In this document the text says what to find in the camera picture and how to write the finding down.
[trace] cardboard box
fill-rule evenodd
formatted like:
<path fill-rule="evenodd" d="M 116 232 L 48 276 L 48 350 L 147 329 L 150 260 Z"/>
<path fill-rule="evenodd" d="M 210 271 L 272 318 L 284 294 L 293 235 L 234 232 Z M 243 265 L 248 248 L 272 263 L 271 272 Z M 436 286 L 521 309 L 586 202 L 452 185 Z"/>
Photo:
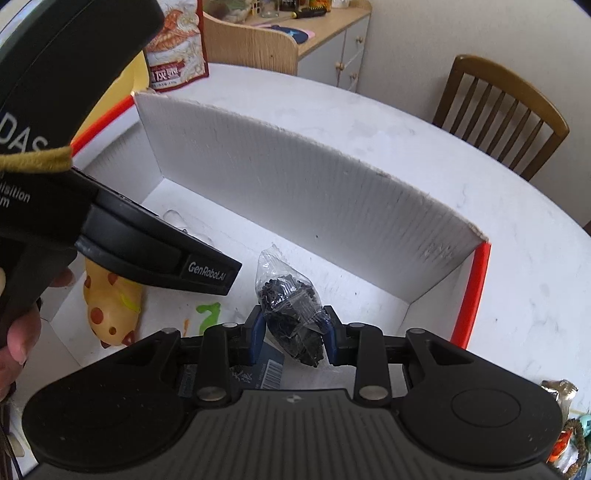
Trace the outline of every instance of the cardboard box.
<path fill-rule="evenodd" d="M 423 327 L 466 347 L 490 245 L 475 225 L 375 166 L 273 125 L 152 93 L 120 103 L 73 146 L 87 173 L 158 215 L 175 210 L 243 263 L 227 297 L 146 288 L 138 338 L 171 326 L 196 335 L 196 307 L 215 302 L 220 322 L 243 322 L 257 302 L 259 253 L 275 244 L 343 323 L 370 323 L 386 335 Z M 50 323 L 17 406 L 116 351 L 91 332 L 82 262 L 74 270 L 74 287 L 44 295 Z M 391 370 L 395 395 L 405 393 L 399 370 Z M 350 388 L 353 375 L 352 367 L 313 369 L 286 358 L 282 388 Z"/>

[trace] red food bag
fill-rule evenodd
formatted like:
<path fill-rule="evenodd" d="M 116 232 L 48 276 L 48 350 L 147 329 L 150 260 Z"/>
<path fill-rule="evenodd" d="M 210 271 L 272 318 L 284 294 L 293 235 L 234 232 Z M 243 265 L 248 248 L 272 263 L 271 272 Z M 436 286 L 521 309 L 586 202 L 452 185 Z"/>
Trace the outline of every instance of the red food bag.
<path fill-rule="evenodd" d="M 158 0 L 164 28 L 146 46 L 150 86 L 158 92 L 209 76 L 202 0 Z"/>

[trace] barcode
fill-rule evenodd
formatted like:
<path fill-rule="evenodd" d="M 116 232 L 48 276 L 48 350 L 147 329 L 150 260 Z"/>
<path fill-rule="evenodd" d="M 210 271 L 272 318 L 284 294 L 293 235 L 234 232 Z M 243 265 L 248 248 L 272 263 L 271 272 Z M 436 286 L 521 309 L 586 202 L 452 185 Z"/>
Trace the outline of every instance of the barcode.
<path fill-rule="evenodd" d="M 262 390 L 279 390 L 281 388 L 281 374 L 283 365 L 271 359 L 267 360 L 265 375 L 262 377 Z"/>

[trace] table surface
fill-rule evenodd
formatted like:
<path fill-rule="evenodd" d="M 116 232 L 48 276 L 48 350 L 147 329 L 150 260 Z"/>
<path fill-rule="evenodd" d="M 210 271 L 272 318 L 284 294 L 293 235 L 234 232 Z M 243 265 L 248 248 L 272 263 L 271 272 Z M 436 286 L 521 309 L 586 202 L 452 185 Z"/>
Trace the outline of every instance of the table surface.
<path fill-rule="evenodd" d="M 541 192 L 416 117 L 306 79 L 211 64 L 209 78 L 168 95 L 333 147 L 473 222 L 492 250 L 469 350 L 534 382 L 567 378 L 573 409 L 590 409 L 591 238 Z"/>
<path fill-rule="evenodd" d="M 313 38 L 298 45 L 298 58 L 302 58 L 369 14 L 371 14 L 371 11 L 363 8 L 333 8 L 322 17 L 300 18 L 297 20 L 295 18 L 286 19 L 288 13 L 280 12 L 279 18 L 249 17 L 245 24 L 251 26 L 261 24 L 280 25 L 314 32 L 316 35 Z"/>

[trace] clear plastic bag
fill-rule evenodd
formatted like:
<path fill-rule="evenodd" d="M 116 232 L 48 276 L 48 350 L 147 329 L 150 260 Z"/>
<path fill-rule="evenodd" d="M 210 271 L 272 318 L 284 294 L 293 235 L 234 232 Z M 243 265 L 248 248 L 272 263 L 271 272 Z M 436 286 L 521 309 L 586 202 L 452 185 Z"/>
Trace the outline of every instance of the clear plastic bag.
<path fill-rule="evenodd" d="M 312 282 L 279 259 L 275 246 L 263 250 L 256 269 L 255 291 L 269 331 L 283 349 L 306 365 L 323 359 L 322 334 L 330 317 Z"/>

